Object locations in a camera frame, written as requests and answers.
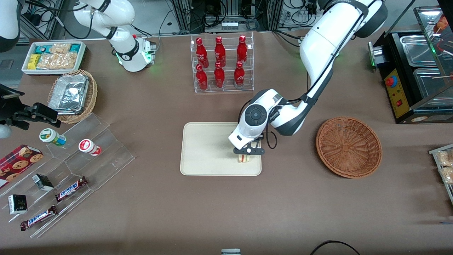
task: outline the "cookie box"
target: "cookie box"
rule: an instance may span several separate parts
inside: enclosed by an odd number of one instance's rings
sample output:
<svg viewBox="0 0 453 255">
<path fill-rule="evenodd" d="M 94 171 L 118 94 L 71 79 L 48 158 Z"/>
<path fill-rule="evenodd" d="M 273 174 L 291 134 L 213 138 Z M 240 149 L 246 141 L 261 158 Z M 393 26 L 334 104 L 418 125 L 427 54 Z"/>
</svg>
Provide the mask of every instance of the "cookie box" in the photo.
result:
<svg viewBox="0 0 453 255">
<path fill-rule="evenodd" d="M 43 69 L 28 69 L 28 63 L 30 58 L 35 53 L 36 48 L 39 46 L 50 45 L 53 43 L 64 43 L 64 44 L 79 44 L 80 48 L 77 53 L 76 62 L 73 69 L 52 69 L 52 70 L 43 70 Z M 83 60 L 83 55 L 85 54 L 86 45 L 81 41 L 51 41 L 51 42 L 36 42 L 30 45 L 30 49 L 25 58 L 24 64 L 22 65 L 22 72 L 28 75 L 56 75 L 56 74 L 66 74 L 72 71 L 79 70 L 79 67 Z"/>
<path fill-rule="evenodd" d="M 0 159 L 0 189 L 42 158 L 40 150 L 22 144 Z"/>
</svg>

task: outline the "yellow panel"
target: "yellow panel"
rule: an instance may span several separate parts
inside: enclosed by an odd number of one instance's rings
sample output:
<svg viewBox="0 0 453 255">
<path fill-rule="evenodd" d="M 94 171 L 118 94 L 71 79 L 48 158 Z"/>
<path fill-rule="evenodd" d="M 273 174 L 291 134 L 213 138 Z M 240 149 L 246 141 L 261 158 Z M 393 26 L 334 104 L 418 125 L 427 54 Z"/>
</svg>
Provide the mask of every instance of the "yellow panel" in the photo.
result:
<svg viewBox="0 0 453 255">
<path fill-rule="evenodd" d="M 410 108 L 396 69 L 385 78 L 384 83 L 386 84 L 393 112 L 399 118 L 407 113 Z"/>
</svg>

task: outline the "small black box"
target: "small black box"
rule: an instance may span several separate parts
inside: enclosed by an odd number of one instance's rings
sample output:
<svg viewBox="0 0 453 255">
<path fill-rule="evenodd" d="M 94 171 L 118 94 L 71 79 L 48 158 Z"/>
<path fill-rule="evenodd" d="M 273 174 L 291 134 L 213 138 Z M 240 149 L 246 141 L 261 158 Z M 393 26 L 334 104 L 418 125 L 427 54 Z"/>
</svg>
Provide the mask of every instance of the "small black box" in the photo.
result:
<svg viewBox="0 0 453 255">
<path fill-rule="evenodd" d="M 38 189 L 42 191 L 51 191 L 54 188 L 52 183 L 49 181 L 49 178 L 45 175 L 37 173 L 33 175 L 32 178 L 36 186 L 38 186 Z"/>
<path fill-rule="evenodd" d="M 11 195 L 8 197 L 10 214 L 24 214 L 27 212 L 27 198 L 25 195 Z"/>
</svg>

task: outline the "acrylic bottle rack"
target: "acrylic bottle rack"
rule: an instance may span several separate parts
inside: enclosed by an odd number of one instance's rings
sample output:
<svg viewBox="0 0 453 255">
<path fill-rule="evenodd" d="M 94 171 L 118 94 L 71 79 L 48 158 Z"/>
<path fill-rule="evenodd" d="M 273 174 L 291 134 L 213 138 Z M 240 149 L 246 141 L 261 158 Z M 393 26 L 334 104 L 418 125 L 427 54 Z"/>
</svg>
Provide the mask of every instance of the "acrylic bottle rack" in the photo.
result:
<svg viewBox="0 0 453 255">
<path fill-rule="evenodd" d="M 30 235 L 30 238 L 40 237 L 135 158 L 113 136 L 108 125 L 93 113 L 66 131 L 64 136 L 67 141 L 62 147 L 48 144 L 42 150 L 44 158 L 39 161 L 39 164 L 33 165 L 31 169 L 21 174 L 24 175 L 22 179 L 11 187 L 5 187 L 7 190 L 0 195 L 3 203 L 2 210 L 6 212 L 9 212 L 9 195 L 19 194 L 27 197 L 27 213 L 11 215 L 9 221 L 17 225 L 17 231 L 20 231 L 21 222 L 49 209 L 51 205 L 56 205 L 58 215 L 51 216 L 49 220 L 37 223 L 23 232 L 24 235 Z M 102 148 L 99 156 L 94 157 L 78 150 L 79 142 L 85 138 L 91 139 Z M 51 191 L 38 189 L 32 180 L 32 176 L 37 173 L 47 176 L 55 188 Z M 55 195 L 82 176 L 85 176 L 89 183 L 67 199 L 57 203 Z"/>
<path fill-rule="evenodd" d="M 244 65 L 244 86 L 241 89 L 237 89 L 234 86 L 234 70 L 236 69 L 237 53 L 236 49 L 239 44 L 239 36 L 243 34 L 246 36 L 247 45 L 247 61 Z M 223 46 L 226 50 L 226 66 L 223 68 L 225 71 L 225 83 L 223 88 L 216 86 L 214 78 L 215 62 L 216 57 L 214 49 L 216 47 L 216 36 L 218 34 L 204 34 L 191 36 L 190 54 L 192 57 L 192 72 L 193 72 L 193 85 L 196 93 L 202 92 L 223 92 L 223 91 L 250 91 L 254 89 L 254 45 L 253 45 L 253 34 L 252 33 L 232 33 L 232 34 L 221 34 Z M 209 67 L 203 69 L 207 75 L 207 90 L 201 90 L 196 77 L 196 66 L 198 64 L 197 59 L 197 45 L 195 39 L 200 37 L 203 40 L 203 45 L 207 51 L 207 58 L 209 60 Z"/>
</svg>

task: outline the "snickers bar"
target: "snickers bar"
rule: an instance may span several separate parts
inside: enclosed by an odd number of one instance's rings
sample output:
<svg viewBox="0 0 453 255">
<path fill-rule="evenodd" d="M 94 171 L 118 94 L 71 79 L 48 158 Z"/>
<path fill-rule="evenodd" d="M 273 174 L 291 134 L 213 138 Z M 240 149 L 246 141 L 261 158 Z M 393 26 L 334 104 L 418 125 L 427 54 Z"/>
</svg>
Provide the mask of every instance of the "snickers bar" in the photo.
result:
<svg viewBox="0 0 453 255">
<path fill-rule="evenodd" d="M 55 197 L 57 198 L 57 202 L 66 199 L 87 183 L 88 181 L 86 180 L 86 178 L 82 176 L 82 178 L 78 179 L 74 184 L 66 188 L 64 191 L 60 192 L 60 194 L 55 195 Z"/>
<path fill-rule="evenodd" d="M 52 215 L 57 215 L 58 211 L 55 205 L 51 206 L 48 210 L 43 211 L 42 213 L 36 215 L 35 217 L 29 219 L 28 221 L 23 221 L 20 224 L 20 231 L 25 231 L 31 228 L 34 224 L 38 222 L 43 222 Z"/>
</svg>

